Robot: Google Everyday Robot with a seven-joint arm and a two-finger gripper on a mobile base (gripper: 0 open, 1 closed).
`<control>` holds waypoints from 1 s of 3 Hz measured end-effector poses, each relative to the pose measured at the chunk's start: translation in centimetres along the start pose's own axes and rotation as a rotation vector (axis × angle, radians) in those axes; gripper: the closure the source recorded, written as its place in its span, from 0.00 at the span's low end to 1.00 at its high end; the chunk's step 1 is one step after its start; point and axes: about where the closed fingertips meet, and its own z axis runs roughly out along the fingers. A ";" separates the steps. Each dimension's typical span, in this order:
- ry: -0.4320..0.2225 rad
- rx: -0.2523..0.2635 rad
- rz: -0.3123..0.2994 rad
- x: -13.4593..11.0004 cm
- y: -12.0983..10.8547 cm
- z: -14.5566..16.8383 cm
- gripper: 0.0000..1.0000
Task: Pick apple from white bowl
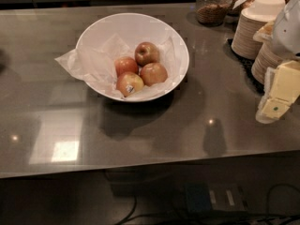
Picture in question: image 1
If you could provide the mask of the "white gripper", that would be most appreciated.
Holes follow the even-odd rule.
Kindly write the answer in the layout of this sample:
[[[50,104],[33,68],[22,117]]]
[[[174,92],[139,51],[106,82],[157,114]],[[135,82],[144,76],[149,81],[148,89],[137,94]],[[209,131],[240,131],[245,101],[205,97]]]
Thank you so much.
[[[276,55],[300,59],[300,0],[290,0],[275,21],[267,22],[254,35],[258,42],[271,42]],[[270,124],[279,120],[300,97],[300,63],[288,61],[277,68],[269,67],[264,78],[264,95],[256,120]]]

